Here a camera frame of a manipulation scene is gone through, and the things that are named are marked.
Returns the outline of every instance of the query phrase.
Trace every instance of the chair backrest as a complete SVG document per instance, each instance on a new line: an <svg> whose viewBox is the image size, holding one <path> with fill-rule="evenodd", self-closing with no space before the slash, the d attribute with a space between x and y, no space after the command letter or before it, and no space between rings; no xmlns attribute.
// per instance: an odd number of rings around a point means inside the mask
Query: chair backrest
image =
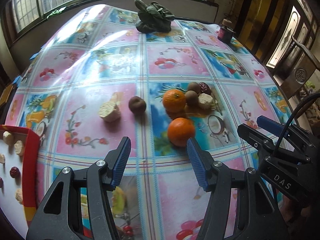
<svg viewBox="0 0 320 240"><path fill-rule="evenodd" d="M297 46L302 50L305 56L299 65L294 66L292 70L287 69L287 71L290 71L289 76L280 86L287 98L292 97L308 81L316 69L320 70L320 62L311 51L298 42L293 36L291 36L291 38L292 42L289 47L291 51ZM286 51L284 56L288 58L291 51Z"/></svg>

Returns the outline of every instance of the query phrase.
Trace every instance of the bottle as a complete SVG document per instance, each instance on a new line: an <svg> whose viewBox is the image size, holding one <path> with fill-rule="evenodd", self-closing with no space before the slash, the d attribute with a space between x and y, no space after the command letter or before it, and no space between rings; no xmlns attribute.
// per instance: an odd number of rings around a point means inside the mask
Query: bottle
<svg viewBox="0 0 320 240"><path fill-rule="evenodd" d="M223 43L229 44L231 42L234 33L233 29L231 28L231 25L232 22L230 22L227 19L223 19L222 25L218 33L218 39Z"/></svg>

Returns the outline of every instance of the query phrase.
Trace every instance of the jar lid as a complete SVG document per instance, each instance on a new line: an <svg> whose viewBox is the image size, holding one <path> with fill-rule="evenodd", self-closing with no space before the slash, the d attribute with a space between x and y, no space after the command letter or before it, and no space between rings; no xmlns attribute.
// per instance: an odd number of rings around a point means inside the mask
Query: jar lid
<svg viewBox="0 0 320 240"><path fill-rule="evenodd" d="M232 29L232 27L231 27L232 26L232 22L227 20L227 19L223 19L222 25L225 25L226 27L229 27L229 28Z"/></svg>

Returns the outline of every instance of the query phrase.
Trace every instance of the green vegetable bunch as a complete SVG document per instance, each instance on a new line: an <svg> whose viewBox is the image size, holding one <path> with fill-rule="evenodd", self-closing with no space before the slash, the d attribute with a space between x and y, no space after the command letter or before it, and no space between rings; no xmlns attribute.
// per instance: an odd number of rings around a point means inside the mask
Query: green vegetable bunch
<svg viewBox="0 0 320 240"><path fill-rule="evenodd" d="M136 28L139 32L168 33L171 31L171 22L174 20L174 15L166 7L156 2L152 2L147 6L141 0L134 0L134 3L139 9L138 16L140 21L136 23Z"/></svg>

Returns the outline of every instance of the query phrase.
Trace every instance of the plastic tablecloth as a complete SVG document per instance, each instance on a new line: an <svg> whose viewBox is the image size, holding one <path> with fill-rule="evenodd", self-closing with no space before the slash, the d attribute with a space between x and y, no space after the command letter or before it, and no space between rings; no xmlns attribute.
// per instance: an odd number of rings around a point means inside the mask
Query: plastic tablecloth
<svg viewBox="0 0 320 240"><path fill-rule="evenodd" d="M258 159L257 151L238 137L237 126L246 123L276 140L257 126L257 117L284 123L290 110L247 49L236 39L229 45L217 39L218 25L175 20L170 33L142 34L135 28L137 20L135 12L104 4L80 11L36 56L5 123L41 136L37 203L63 167L88 167L128 136L132 150L124 176L109 194L120 233L130 225L136 240L195 239L210 194L199 187L185 149L172 147L167 138L171 118L162 95L170 89L186 91L192 81L207 83L217 107L209 114L188 113L196 139L215 160L238 170L257 168ZM140 118L128 108L134 95L147 103ZM100 105L109 100L122 115L110 124L98 116ZM90 228L86 191L81 192L83 223ZM233 231L236 189L230 197L226 236ZM12 200L11 205L19 203ZM25 218L10 222L25 237Z"/></svg>

